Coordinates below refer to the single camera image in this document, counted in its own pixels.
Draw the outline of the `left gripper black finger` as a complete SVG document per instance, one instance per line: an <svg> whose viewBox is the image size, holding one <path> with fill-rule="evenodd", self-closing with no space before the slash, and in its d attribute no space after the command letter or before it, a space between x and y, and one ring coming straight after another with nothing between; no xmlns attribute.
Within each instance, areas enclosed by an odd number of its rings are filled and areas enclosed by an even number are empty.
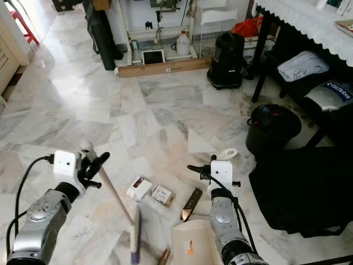
<svg viewBox="0 0 353 265"><path fill-rule="evenodd" d="M109 152L103 152L100 156L90 158L90 166L87 169L88 173L98 173L103 169L103 164L110 157Z"/></svg>

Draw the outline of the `beige long-handled dustpan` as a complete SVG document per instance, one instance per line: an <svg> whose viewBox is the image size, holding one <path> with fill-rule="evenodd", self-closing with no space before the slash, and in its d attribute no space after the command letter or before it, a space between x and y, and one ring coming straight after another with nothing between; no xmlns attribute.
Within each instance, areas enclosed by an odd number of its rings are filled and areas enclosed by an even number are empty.
<svg viewBox="0 0 353 265"><path fill-rule="evenodd" d="M230 161L237 153L237 149L225 149L215 155L215 161ZM202 167L205 166L189 166L189 169L202 179ZM210 188L197 187L202 190L202 196L190 219L172 228L175 265L228 265L231 260L227 257L226 245L245 241L233 190L211 180Z"/></svg>

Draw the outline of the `beige broom with round knob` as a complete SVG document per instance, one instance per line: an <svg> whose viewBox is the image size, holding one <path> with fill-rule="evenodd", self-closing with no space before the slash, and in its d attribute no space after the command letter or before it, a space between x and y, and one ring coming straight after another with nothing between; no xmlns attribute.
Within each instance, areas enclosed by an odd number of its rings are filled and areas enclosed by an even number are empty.
<svg viewBox="0 0 353 265"><path fill-rule="evenodd" d="M100 156L96 151L94 145L87 140L81 141L79 144L79 149L81 153L90 161L90 158ZM126 204L121 195L119 194L118 190L116 189L115 185L109 178L108 173L103 168L101 169L98 174L100 177L101 183L103 187L108 188L113 198L116 200L118 206L120 207L122 214L129 222L129 247L130 247L130 258L132 265L138 265L141 261L141 212L140 207L136 202L131 202Z"/></svg>

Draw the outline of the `dark brown snack wrapper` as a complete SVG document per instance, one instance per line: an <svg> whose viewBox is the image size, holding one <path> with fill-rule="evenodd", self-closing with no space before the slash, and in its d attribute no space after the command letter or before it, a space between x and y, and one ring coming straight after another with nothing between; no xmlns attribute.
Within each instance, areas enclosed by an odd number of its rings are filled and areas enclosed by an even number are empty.
<svg viewBox="0 0 353 265"><path fill-rule="evenodd" d="M187 200L186 204L182 208L179 220L186 222L190 219L194 210L196 209L197 203L201 200L201 196L204 192L200 188L195 188L194 191L191 193L191 196Z"/></svg>

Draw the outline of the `small white carton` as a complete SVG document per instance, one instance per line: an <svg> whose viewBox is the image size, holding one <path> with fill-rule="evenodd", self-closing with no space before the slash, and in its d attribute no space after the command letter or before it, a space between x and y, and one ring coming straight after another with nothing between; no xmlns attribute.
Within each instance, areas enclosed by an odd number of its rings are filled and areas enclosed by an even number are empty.
<svg viewBox="0 0 353 265"><path fill-rule="evenodd" d="M152 190L153 183L144 177L137 177L128 187L126 194L135 202L139 202Z"/></svg>

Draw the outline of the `black plastic bucket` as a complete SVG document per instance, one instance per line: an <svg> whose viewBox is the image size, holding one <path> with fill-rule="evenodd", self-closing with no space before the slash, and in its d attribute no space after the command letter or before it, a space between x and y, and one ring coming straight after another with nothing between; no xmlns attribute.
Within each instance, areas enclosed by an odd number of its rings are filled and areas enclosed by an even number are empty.
<svg viewBox="0 0 353 265"><path fill-rule="evenodd" d="M262 104L254 108L247 120L249 131L245 146L254 156L278 151L302 131L297 114L279 104Z"/></svg>

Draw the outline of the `black fabric bag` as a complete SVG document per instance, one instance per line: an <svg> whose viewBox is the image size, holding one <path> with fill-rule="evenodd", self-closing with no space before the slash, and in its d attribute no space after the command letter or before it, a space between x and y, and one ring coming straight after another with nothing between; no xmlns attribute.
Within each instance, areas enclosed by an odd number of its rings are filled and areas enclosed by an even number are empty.
<svg viewBox="0 0 353 265"><path fill-rule="evenodd" d="M249 180L260 212L274 230L304 238L338 236L353 223L353 151L260 152Z"/></svg>

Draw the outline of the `long flat cardboard box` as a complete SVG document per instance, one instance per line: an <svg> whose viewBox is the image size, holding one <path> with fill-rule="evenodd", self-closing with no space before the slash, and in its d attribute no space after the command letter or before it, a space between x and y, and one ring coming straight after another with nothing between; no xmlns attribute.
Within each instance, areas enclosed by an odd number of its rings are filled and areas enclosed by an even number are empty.
<svg viewBox="0 0 353 265"><path fill-rule="evenodd" d="M118 67L117 76L120 78L151 76L164 73L193 71L210 67L211 60L202 58L197 60L172 61L146 65Z"/></svg>

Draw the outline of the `black framed table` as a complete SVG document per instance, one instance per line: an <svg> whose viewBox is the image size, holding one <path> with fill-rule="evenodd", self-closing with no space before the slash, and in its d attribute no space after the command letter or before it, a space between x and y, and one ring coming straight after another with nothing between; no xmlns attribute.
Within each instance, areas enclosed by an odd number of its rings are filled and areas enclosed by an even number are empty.
<svg viewBox="0 0 353 265"><path fill-rule="evenodd" d="M256 10L262 13L263 24L258 33L259 40L255 47L254 61L249 67L249 78L254 74L259 76L252 102L258 101L263 83L267 77L270 77L280 86L280 98L290 97L318 126L318 131L307 143L308 147L316 146L323 137L327 136L335 146L353 148L353 104L325 112L314 101L305 97L310 90L325 81L343 81L353 86L353 67L348 66L344 60L333 55L322 45L316 44L274 13L262 7L257 7ZM298 81L285 81L276 68L300 51L313 51L321 56L323 61L330 64L330 70L309 75Z"/></svg>

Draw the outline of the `white framed tablet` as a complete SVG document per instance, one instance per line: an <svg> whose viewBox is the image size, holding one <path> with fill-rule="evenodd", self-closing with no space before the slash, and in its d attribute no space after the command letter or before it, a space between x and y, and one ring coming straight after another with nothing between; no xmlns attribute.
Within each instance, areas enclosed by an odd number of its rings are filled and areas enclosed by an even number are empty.
<svg viewBox="0 0 353 265"><path fill-rule="evenodd" d="M165 63L164 50L144 50L141 51L141 61L143 64Z"/></svg>

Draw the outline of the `white plastic jug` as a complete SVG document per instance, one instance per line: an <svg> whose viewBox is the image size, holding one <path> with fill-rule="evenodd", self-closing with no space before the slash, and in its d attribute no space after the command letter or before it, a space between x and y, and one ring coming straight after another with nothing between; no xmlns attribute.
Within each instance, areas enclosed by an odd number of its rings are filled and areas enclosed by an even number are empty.
<svg viewBox="0 0 353 265"><path fill-rule="evenodd" d="M182 30L175 42L175 50L179 56L191 55L191 38L186 30Z"/></svg>

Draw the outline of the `white padded bag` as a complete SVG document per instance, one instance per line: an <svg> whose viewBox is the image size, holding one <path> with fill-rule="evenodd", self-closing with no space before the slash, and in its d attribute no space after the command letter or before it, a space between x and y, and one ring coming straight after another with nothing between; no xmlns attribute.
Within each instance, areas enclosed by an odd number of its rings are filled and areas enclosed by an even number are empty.
<svg viewBox="0 0 353 265"><path fill-rule="evenodd" d="M330 65L313 51L302 51L277 67L280 76L287 82L297 81L311 74L325 73L329 69Z"/></svg>

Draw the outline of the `light wooden door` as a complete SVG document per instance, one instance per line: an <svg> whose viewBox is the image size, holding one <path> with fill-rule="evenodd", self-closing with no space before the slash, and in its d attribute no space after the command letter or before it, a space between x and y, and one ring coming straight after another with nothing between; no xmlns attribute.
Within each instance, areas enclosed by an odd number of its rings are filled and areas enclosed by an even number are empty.
<svg viewBox="0 0 353 265"><path fill-rule="evenodd" d="M5 5L0 5L0 86L2 96L20 66L29 63L29 45L13 16Z"/></svg>

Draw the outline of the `white lace tablecloth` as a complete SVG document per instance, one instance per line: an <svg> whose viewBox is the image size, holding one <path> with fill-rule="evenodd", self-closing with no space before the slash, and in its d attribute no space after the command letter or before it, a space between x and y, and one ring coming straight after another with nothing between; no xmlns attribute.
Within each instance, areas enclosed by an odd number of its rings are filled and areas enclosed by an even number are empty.
<svg viewBox="0 0 353 265"><path fill-rule="evenodd" d="M254 0L257 7L269 11L281 21L329 51L331 55L353 67L353 37L340 30L337 22L343 18L331 6L318 9L318 0Z"/></svg>

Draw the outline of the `white workbench frame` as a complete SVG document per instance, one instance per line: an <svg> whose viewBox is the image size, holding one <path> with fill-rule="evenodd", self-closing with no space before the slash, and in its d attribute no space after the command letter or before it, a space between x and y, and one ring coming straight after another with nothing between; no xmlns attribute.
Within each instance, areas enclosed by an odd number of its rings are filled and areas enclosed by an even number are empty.
<svg viewBox="0 0 353 265"><path fill-rule="evenodd" d="M126 45L133 62L141 60L144 50L164 50L167 60L181 60L175 42L182 30L191 38L192 19L200 6L236 9L237 24L247 17L250 0L113 0L109 19L117 43ZM192 46L190 56L197 59Z"/></svg>

